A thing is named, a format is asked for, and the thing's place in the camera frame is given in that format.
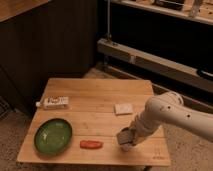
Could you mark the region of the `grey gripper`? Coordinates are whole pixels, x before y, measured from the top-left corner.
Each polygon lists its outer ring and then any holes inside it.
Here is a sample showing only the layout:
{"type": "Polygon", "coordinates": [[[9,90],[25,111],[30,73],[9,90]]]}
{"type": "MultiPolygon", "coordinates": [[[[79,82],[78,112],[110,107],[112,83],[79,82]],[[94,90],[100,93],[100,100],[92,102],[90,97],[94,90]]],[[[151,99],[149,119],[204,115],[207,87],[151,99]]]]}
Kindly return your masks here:
{"type": "Polygon", "coordinates": [[[116,135],[116,137],[119,145],[132,144],[134,139],[134,132],[130,129],[122,129],[116,135]]]}

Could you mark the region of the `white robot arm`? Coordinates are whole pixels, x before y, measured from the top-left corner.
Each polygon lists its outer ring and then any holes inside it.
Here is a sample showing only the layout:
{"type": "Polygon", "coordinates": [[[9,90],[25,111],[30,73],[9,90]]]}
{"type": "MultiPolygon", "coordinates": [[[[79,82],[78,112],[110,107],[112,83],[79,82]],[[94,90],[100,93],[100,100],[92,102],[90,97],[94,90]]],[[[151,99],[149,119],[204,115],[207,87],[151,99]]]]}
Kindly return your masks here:
{"type": "Polygon", "coordinates": [[[117,142],[123,149],[131,149],[154,134],[162,123],[213,142],[213,114],[185,107],[183,98],[172,91],[149,98],[144,110],[117,134],[117,142]]]}

